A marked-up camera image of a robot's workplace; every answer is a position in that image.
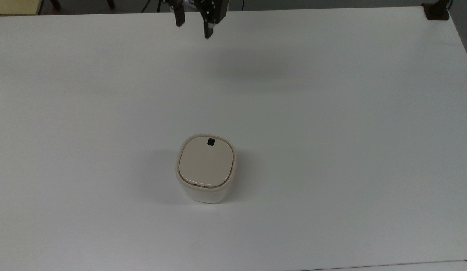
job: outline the plastic container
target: plastic container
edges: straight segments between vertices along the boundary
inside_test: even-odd
[[[212,204],[225,198],[236,167],[237,153],[227,139],[196,134],[180,149],[176,175],[192,199]]]

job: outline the container lid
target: container lid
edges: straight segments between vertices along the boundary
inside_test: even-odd
[[[182,150],[180,176],[190,184],[217,187],[230,176],[233,153],[230,145],[219,138],[194,137]]]

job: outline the white table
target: white table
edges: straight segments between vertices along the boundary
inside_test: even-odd
[[[342,271],[467,271],[467,262],[438,262],[423,264],[405,264],[390,266],[371,266],[359,268],[346,268]]]
[[[0,271],[467,259],[467,55],[421,7],[0,17]],[[236,146],[193,202],[184,139]]]

